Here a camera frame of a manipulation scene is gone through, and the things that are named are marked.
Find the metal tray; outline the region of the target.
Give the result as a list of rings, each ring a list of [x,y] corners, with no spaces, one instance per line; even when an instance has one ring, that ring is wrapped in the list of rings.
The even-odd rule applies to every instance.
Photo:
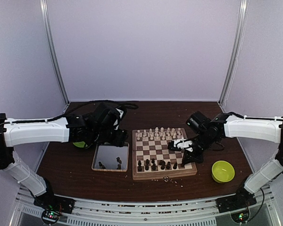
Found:
[[[117,169],[117,157],[122,160],[121,169]],[[129,160],[129,144],[125,143],[123,147],[116,147],[112,145],[98,145],[95,149],[94,158],[91,168],[94,171],[111,171],[111,172],[127,172]],[[102,169],[99,167],[99,162],[106,167]]]

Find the wooden chess board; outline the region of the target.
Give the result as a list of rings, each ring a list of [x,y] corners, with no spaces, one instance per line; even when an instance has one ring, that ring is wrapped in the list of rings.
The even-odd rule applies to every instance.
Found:
[[[132,171],[133,180],[158,180],[161,178],[178,178],[197,174],[195,163],[181,165],[184,151],[170,151],[167,148],[174,138],[187,139],[184,128],[154,128],[140,129],[141,136],[137,138],[137,130],[132,131]],[[151,160],[155,159],[156,171],[151,170]],[[145,161],[149,159],[149,170],[145,170]],[[138,171],[138,161],[141,161],[142,171]],[[161,169],[161,163],[171,162],[171,169]]]

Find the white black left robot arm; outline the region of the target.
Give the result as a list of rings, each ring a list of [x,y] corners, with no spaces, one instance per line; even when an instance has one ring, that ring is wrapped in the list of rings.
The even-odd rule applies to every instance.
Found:
[[[0,113],[0,170],[7,171],[18,183],[30,190],[48,209],[58,205],[48,180],[30,171],[19,158],[14,147],[41,142],[83,143],[85,149],[92,145],[109,143],[122,147],[127,131],[119,128],[127,108],[111,101],[100,101],[94,112],[75,115],[72,111],[47,119],[16,120]]]

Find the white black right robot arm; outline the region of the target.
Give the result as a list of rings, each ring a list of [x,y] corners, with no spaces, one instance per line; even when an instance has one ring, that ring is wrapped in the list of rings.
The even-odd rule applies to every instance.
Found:
[[[250,197],[268,182],[283,173],[283,116],[249,117],[234,112],[220,113],[209,119],[201,112],[193,113],[186,124],[195,131],[196,137],[176,141],[174,147],[184,151],[182,164],[201,163],[203,152],[224,138],[236,138],[240,142],[271,142],[277,150],[271,158],[245,180],[233,196],[232,203],[242,208]]]

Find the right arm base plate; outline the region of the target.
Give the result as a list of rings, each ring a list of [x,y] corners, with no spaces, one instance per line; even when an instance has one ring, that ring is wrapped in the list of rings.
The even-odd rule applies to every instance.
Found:
[[[219,213],[243,209],[256,203],[257,200],[254,195],[235,194],[216,199]]]

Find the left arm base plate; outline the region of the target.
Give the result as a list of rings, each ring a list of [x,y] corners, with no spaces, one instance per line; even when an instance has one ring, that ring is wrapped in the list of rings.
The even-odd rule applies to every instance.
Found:
[[[75,200],[71,198],[47,195],[35,196],[31,193],[34,198],[33,204],[35,206],[42,207],[44,210],[51,210],[56,213],[67,213],[71,214],[75,205]]]

